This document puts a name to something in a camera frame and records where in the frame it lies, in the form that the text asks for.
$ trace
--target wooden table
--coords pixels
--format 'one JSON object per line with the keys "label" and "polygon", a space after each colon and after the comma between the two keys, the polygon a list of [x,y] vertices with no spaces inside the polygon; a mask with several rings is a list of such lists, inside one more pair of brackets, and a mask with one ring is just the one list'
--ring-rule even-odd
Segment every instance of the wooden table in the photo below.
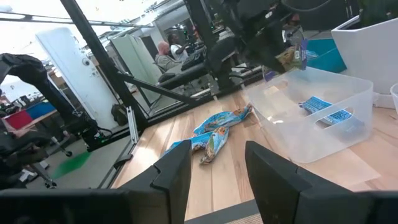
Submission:
{"label": "wooden table", "polygon": [[53,111],[51,111],[51,112],[49,112],[49,113],[47,113],[47,114],[45,114],[45,115],[39,116],[38,118],[36,118],[36,119],[34,119],[33,121],[31,121],[29,124],[27,124],[27,125],[21,127],[20,130],[22,130],[22,129],[29,129],[29,128],[35,126],[37,123],[40,123],[40,122],[42,122],[44,119],[46,119],[46,118],[50,117],[51,115],[55,114],[56,112],[57,112],[57,110],[53,110]]}
{"label": "wooden table", "polygon": [[[119,187],[146,170],[174,142],[189,138],[210,115],[246,105],[243,93],[226,96],[147,128],[133,160],[126,163],[113,187]],[[353,191],[398,190],[398,115],[395,110],[373,109],[373,133],[368,140],[310,164],[299,164]],[[227,143],[212,164],[199,165],[203,152],[192,157],[192,179],[185,219],[252,200],[244,145],[253,140],[287,157],[250,114],[229,131]]]}

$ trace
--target gray floor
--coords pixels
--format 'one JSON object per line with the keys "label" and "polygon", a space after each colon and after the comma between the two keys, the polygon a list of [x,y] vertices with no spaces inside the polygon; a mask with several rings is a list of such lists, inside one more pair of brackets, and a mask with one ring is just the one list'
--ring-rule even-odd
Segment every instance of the gray floor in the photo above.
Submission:
{"label": "gray floor", "polygon": [[[115,160],[119,157],[122,150],[126,147],[129,140],[130,136],[93,151],[92,155],[81,168],[54,180],[57,183],[58,188],[97,188],[114,164]],[[73,156],[77,156],[86,151],[86,146],[83,140],[79,140],[68,146],[67,150],[73,152]],[[57,152],[46,159],[45,161],[49,164],[47,172],[50,176],[53,174],[54,170],[67,159],[69,158],[62,152]],[[27,187],[29,189],[45,189],[44,181],[41,177],[28,183]]]}

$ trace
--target office chair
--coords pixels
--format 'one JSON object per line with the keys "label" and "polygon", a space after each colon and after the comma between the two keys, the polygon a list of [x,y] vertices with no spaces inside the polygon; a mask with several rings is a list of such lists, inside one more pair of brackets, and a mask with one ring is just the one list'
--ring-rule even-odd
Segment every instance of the office chair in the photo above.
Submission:
{"label": "office chair", "polygon": [[0,167],[6,177],[1,180],[0,188],[12,188],[20,185],[15,178],[23,166],[29,165],[45,181],[46,188],[55,188],[57,184],[47,174],[40,162],[48,158],[46,147],[52,142],[51,136],[38,131],[29,131],[20,138],[9,132],[0,133]]}

